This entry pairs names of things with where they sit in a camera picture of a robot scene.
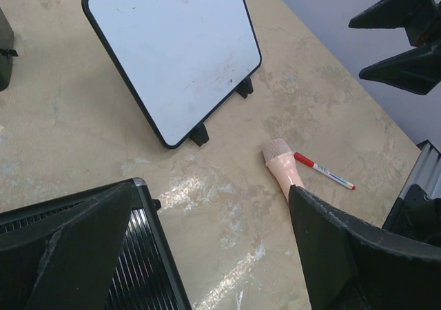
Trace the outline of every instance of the table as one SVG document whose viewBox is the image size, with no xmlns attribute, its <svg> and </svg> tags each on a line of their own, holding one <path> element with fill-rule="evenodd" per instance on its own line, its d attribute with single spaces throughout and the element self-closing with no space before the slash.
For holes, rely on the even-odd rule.
<svg viewBox="0 0 441 310">
<path fill-rule="evenodd" d="M 160 145 L 81 0 L 0 0 L 16 32 L 0 93 L 0 210 L 139 176 L 196 310 L 309 309 L 287 203 L 264 166 L 273 138 L 353 182 L 299 167 L 307 189 L 380 226 L 417 147 L 281 0 L 246 0 L 263 54 L 255 92 L 206 122 L 210 141 Z"/>
</svg>

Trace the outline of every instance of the marker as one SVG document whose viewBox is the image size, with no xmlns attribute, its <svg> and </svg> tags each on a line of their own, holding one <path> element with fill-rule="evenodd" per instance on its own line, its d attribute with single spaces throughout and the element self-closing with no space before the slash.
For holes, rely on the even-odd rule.
<svg viewBox="0 0 441 310">
<path fill-rule="evenodd" d="M 356 188 L 354 184 L 351 184 L 349 181 L 337 176 L 336 174 L 331 173 L 328 169 L 325 169 L 321 165 L 318 165 L 317 163 L 311 161 L 309 158 L 307 158 L 306 156 L 303 156 L 301 153 L 295 153 L 294 158 L 297 161 L 306 165 L 307 167 L 311 167 L 314 170 L 320 172 L 321 174 L 324 174 L 326 177 L 339 183 L 340 185 L 343 185 L 346 188 L 349 188 L 351 191 L 353 191 Z"/>
</svg>

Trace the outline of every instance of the microphone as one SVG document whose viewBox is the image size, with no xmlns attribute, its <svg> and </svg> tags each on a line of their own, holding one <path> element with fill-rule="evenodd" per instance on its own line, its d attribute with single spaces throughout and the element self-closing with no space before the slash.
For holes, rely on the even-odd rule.
<svg viewBox="0 0 441 310">
<path fill-rule="evenodd" d="M 305 188 L 298 175 L 294 153 L 283 139 L 276 139 L 268 143 L 263 150 L 263 157 L 265 165 L 276 177 L 287 200 L 289 188 L 292 185 Z"/>
</svg>

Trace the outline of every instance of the whiteboard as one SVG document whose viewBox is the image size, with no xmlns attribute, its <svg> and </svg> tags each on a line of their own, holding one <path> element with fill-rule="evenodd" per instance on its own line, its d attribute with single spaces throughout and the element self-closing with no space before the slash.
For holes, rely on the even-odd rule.
<svg viewBox="0 0 441 310">
<path fill-rule="evenodd" d="M 83 8 L 167 147 L 261 62 L 244 0 L 83 0 Z"/>
</svg>

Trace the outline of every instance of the gray wall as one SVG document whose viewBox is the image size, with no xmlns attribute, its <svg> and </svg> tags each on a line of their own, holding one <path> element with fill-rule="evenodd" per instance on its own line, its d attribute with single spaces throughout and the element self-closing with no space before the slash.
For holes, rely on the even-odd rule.
<svg viewBox="0 0 441 310">
<path fill-rule="evenodd" d="M 379 0 L 283 1 L 357 79 L 364 67 L 411 49 L 403 29 L 347 27 L 352 17 Z M 428 138 L 441 148 L 441 86 L 417 96 L 380 83 L 359 82 L 415 143 Z"/>
</svg>

